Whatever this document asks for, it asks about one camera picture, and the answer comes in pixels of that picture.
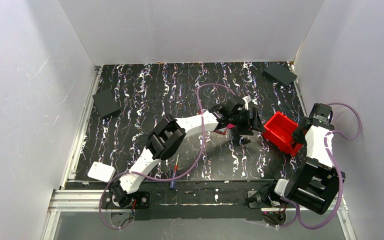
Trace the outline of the red leather card holder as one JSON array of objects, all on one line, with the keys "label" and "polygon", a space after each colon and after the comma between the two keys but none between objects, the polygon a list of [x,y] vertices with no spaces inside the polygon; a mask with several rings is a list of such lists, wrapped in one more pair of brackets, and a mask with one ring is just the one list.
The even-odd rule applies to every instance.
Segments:
[{"label": "red leather card holder", "polygon": [[217,129],[217,130],[214,130],[215,133],[217,134],[220,134],[220,135],[225,135],[227,133],[228,130],[234,128],[235,125],[234,124],[228,124],[226,127],[224,128],[221,128],[221,129]]}]

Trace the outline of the red plastic bin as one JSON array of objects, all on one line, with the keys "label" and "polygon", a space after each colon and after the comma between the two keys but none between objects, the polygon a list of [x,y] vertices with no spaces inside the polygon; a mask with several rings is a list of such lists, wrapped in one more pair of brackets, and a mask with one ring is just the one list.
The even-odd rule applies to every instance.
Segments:
[{"label": "red plastic bin", "polygon": [[288,118],[285,114],[277,111],[265,123],[265,131],[262,133],[262,136],[277,146],[281,152],[294,157],[302,147],[302,144],[298,143],[293,137],[293,132],[298,126],[296,122]]}]

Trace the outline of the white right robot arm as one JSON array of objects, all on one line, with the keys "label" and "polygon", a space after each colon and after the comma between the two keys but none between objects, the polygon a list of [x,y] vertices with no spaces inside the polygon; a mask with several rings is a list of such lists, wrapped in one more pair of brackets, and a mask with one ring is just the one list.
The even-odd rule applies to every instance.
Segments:
[{"label": "white right robot arm", "polygon": [[273,190],[319,215],[327,211],[339,192],[339,184],[345,181],[345,174],[337,171],[328,155],[335,129],[332,114],[330,106],[315,103],[309,116],[301,120],[291,136],[306,146],[306,158],[291,179],[280,178]]}]

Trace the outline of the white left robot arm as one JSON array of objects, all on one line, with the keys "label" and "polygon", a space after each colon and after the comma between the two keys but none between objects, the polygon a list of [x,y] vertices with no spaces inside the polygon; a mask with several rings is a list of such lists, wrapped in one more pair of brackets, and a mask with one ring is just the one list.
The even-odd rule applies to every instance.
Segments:
[{"label": "white left robot arm", "polygon": [[202,110],[199,115],[185,118],[164,116],[149,133],[147,142],[129,171],[114,180],[110,189],[121,208],[130,207],[145,177],[161,161],[171,158],[183,140],[196,134],[226,130],[233,125],[235,135],[252,136],[265,131],[256,104],[250,97],[234,95],[226,103]]}]

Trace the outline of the white card near left base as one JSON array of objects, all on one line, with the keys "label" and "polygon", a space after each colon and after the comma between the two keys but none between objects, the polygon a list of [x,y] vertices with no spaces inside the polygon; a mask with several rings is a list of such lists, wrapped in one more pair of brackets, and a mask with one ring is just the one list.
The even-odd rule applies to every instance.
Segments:
[{"label": "white card near left base", "polygon": [[98,161],[94,161],[87,173],[89,178],[108,183],[112,180],[116,172],[116,169]]}]

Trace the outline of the black block far right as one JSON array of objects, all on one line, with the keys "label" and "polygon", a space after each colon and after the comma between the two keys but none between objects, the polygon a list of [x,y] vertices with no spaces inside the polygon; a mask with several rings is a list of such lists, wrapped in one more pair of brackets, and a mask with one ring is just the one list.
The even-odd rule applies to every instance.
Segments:
[{"label": "black block far right", "polygon": [[273,82],[281,83],[284,86],[291,85],[298,78],[298,76],[292,73],[289,68],[276,62],[272,62],[268,65],[262,71],[262,76]]}]

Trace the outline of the black block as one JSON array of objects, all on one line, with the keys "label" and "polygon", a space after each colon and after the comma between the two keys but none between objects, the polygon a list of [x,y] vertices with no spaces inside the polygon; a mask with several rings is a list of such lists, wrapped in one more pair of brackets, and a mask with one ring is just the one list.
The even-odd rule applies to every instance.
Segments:
[{"label": "black block", "polygon": [[120,106],[110,89],[104,89],[97,92],[92,96],[92,98],[96,110],[101,118],[107,118],[120,113]]},{"label": "black block", "polygon": [[273,82],[281,83],[284,86],[291,85],[298,78],[298,76],[292,73],[289,68],[276,62],[272,62],[268,65],[262,71],[262,76]]}]

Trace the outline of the blue red screwdriver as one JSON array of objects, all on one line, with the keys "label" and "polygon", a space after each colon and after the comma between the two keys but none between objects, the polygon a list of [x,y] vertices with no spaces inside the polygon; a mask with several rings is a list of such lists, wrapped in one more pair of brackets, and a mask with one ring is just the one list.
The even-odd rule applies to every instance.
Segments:
[{"label": "blue red screwdriver", "polygon": [[[177,177],[178,163],[179,163],[179,156],[177,156],[176,158],[176,162],[175,162],[174,169],[171,176],[172,179]],[[176,180],[174,179],[170,181],[169,189],[174,190],[175,188],[176,188]]]}]

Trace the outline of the black block far left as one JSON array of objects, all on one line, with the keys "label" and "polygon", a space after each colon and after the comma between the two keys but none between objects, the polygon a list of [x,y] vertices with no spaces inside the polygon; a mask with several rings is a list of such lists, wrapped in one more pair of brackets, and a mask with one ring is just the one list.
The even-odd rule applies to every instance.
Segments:
[{"label": "black block far left", "polygon": [[110,89],[104,89],[97,92],[92,96],[92,98],[96,110],[101,118],[107,118],[120,113],[120,106]]}]

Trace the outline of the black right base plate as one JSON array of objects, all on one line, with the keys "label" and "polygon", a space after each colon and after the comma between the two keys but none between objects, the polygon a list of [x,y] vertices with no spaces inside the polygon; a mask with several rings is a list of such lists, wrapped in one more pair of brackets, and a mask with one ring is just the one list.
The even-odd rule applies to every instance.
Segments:
[{"label": "black right base plate", "polygon": [[251,209],[275,208],[279,211],[283,211],[288,208],[288,205],[294,208],[291,203],[281,199],[280,195],[268,190],[248,191],[245,202]]}]

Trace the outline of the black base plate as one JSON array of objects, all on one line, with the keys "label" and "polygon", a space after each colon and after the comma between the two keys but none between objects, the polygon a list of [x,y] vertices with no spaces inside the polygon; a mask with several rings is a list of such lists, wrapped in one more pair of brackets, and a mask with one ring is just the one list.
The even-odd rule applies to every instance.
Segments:
[{"label": "black base plate", "polygon": [[151,194],[147,191],[137,191],[123,198],[121,204],[117,201],[116,195],[107,191],[102,197],[101,208],[106,209],[133,209],[145,210],[149,208]]},{"label": "black base plate", "polygon": [[283,211],[288,208],[288,205],[294,208],[291,203],[281,199],[280,195],[268,190],[248,191],[245,202],[251,209],[275,208],[279,211]]}]

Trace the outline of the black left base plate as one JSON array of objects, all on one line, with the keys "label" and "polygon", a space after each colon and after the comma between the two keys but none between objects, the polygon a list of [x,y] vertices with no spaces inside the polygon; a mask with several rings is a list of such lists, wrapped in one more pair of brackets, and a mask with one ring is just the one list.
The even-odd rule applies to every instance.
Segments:
[{"label": "black left base plate", "polygon": [[117,201],[116,195],[107,191],[102,197],[101,208],[106,209],[133,209],[145,210],[149,208],[151,194],[147,191],[137,191],[123,198],[121,204]]}]

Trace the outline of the aluminium left side rail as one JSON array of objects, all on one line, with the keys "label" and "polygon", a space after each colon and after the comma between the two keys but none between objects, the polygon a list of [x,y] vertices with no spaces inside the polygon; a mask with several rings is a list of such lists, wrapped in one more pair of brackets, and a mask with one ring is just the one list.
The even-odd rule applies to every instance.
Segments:
[{"label": "aluminium left side rail", "polygon": [[94,77],[92,79],[91,86],[89,88],[89,91],[86,97],[86,102],[82,110],[80,123],[76,131],[74,142],[71,148],[67,166],[62,179],[62,183],[60,185],[60,190],[64,190],[66,188],[67,182],[70,180],[74,180],[76,177],[78,161],[80,158],[83,141],[88,128],[89,118],[91,116],[91,112],[93,108],[93,102],[94,102],[93,95],[97,92],[102,69],[103,69],[102,65],[95,66]]}]

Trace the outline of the aluminium front rail frame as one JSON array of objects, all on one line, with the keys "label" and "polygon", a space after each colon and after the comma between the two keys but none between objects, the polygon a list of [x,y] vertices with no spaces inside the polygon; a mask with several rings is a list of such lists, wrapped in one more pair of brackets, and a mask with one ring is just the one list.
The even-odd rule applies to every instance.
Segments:
[{"label": "aluminium front rail frame", "polygon": [[[264,214],[276,213],[271,203],[251,203],[255,192],[243,183],[180,182],[178,189],[168,189],[164,183],[147,182],[145,188],[133,194],[139,211],[137,220],[157,219],[239,219],[257,220],[257,210]],[[82,188],[54,190],[47,211],[43,239],[51,239],[62,212],[124,213],[109,191]]]}]

